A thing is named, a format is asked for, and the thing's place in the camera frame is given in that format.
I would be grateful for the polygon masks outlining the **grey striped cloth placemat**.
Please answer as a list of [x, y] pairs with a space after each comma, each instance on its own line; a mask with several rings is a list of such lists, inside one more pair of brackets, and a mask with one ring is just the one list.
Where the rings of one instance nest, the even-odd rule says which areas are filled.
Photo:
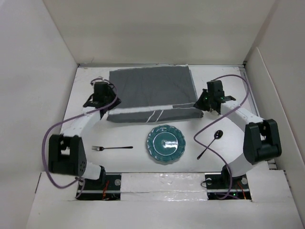
[[170, 122], [203, 117], [188, 66], [162, 66], [111, 71], [109, 80], [121, 103], [109, 111], [113, 123]]

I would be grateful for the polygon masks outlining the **teal ceramic plate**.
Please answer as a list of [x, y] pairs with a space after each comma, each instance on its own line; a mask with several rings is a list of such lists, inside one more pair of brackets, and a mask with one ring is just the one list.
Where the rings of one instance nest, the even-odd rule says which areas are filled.
[[158, 162], [174, 162], [184, 154], [185, 137], [172, 125], [154, 127], [147, 136], [146, 148], [150, 156]]

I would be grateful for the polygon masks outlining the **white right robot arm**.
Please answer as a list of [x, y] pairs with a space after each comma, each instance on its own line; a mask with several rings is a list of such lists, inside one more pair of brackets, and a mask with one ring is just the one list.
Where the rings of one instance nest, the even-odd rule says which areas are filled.
[[278, 124], [274, 119], [263, 119], [249, 110], [242, 108], [232, 96], [224, 96], [224, 91], [215, 93], [203, 89], [195, 108], [202, 111], [216, 111], [221, 117], [227, 117], [244, 132], [242, 153], [223, 167], [221, 184], [231, 188], [238, 181], [237, 177], [245, 175], [262, 161], [281, 156], [282, 146]]

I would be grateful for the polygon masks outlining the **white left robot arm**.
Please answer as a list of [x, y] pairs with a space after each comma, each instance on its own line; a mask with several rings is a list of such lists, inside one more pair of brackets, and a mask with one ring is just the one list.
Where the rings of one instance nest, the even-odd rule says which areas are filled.
[[105, 169], [88, 162], [82, 137], [120, 102], [113, 90], [95, 92], [83, 105], [81, 114], [64, 120], [69, 122], [74, 119], [75, 122], [59, 135], [50, 136], [48, 160], [43, 159], [48, 172], [83, 178], [89, 180], [95, 189], [103, 188], [106, 185]]

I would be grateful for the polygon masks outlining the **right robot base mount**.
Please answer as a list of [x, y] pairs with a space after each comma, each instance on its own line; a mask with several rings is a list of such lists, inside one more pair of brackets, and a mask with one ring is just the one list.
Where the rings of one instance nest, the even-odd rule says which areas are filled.
[[206, 189], [208, 200], [251, 200], [250, 188], [246, 175], [230, 178], [221, 173], [205, 173], [201, 186]]

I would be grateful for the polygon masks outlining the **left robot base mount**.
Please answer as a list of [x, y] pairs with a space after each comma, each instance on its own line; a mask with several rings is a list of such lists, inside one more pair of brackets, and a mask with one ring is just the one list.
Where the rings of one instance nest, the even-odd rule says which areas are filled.
[[121, 173], [107, 173], [101, 168], [100, 178], [85, 179], [85, 184], [78, 184], [76, 199], [86, 201], [117, 201], [121, 200]]

